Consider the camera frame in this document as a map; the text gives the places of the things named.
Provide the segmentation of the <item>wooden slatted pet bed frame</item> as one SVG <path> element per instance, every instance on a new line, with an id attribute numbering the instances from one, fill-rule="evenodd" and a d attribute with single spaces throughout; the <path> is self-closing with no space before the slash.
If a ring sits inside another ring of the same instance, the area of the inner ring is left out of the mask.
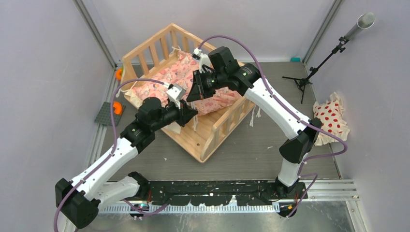
<path id="1" fill-rule="evenodd" d="M 123 56 L 121 82 L 137 77 L 132 65 L 136 58 L 142 68 L 142 78 L 152 78 L 161 70 L 177 62 L 180 52 L 169 51 L 173 46 L 182 46 L 188 52 L 190 45 L 199 45 L 202 39 L 175 23 L 161 29 L 149 39 Z M 200 163 L 204 163 L 235 130 L 256 105 L 240 97 L 233 105 L 192 119 L 186 126 L 174 123 L 162 129 L 171 139 L 185 149 Z"/>

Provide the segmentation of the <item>pink unicorn print cushion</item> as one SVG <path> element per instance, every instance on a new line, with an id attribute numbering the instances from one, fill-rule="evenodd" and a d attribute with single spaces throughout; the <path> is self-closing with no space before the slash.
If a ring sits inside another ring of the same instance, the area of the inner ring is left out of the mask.
<path id="1" fill-rule="evenodd" d="M 222 72 L 224 74 L 222 88 L 227 87 L 229 90 L 236 91 L 241 96 L 244 96 L 247 90 L 253 88 L 253 83 L 261 78 L 260 71 L 254 65 L 245 64 L 244 66 L 240 66 L 238 61 L 234 59 L 230 49 L 225 46 L 211 51 L 208 57 L 212 65 L 208 73 Z M 177 84 L 171 81 L 147 78 L 142 78 L 141 81 L 152 82 L 159 85 L 165 90 L 166 97 L 168 86 L 170 84 Z M 181 101 L 190 103 L 187 102 L 188 94 L 189 92 L 186 92 Z M 166 105 L 162 106 L 161 100 L 156 96 L 144 99 L 135 116 L 136 119 L 128 126 L 128 129 L 131 131 L 154 133 L 172 124 L 173 122 L 170 122 L 166 116 Z"/>

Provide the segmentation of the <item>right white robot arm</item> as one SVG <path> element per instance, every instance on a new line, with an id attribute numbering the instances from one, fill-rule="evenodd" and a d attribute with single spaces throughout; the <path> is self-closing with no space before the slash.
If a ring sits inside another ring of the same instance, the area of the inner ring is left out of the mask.
<path id="1" fill-rule="evenodd" d="M 218 89 L 227 87 L 259 106 L 282 129 L 287 141 L 279 148 L 283 161 L 275 183 L 278 196 L 289 198 L 295 193 L 302 160 L 317 139 L 318 132 L 311 126 L 320 126 L 319 119 L 310 120 L 297 112 L 273 89 L 257 67 L 249 63 L 240 65 L 225 46 L 207 55 L 195 48 L 192 56 L 198 60 L 199 69 L 193 72 L 187 102 L 211 98 Z"/>

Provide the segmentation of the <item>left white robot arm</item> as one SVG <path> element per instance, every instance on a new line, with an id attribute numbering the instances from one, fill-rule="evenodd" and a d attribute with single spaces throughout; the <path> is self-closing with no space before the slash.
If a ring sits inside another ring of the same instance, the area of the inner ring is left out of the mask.
<path id="1" fill-rule="evenodd" d="M 169 100 L 165 106 L 155 97 L 143 100 L 135 120 L 120 133 L 110 150 L 72 180 L 62 178 L 56 183 L 55 218 L 62 213 L 79 230 L 88 226 L 101 209 L 117 201 L 131 196 L 143 200 L 148 194 L 148 181 L 138 173 L 111 187 L 103 185 L 155 140 L 155 131 L 172 123 L 183 127 L 197 114 L 184 100 Z"/>

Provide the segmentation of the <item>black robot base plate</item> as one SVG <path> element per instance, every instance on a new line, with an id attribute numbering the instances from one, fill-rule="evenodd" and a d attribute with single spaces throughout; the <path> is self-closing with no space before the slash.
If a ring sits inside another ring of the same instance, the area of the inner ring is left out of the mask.
<path id="1" fill-rule="evenodd" d="M 225 181 L 150 181 L 136 195 L 126 201 L 171 206 L 238 206 L 270 205 L 275 201 L 295 202 L 306 199 L 306 185 L 297 182 L 287 192 L 276 181 L 225 180 Z"/>

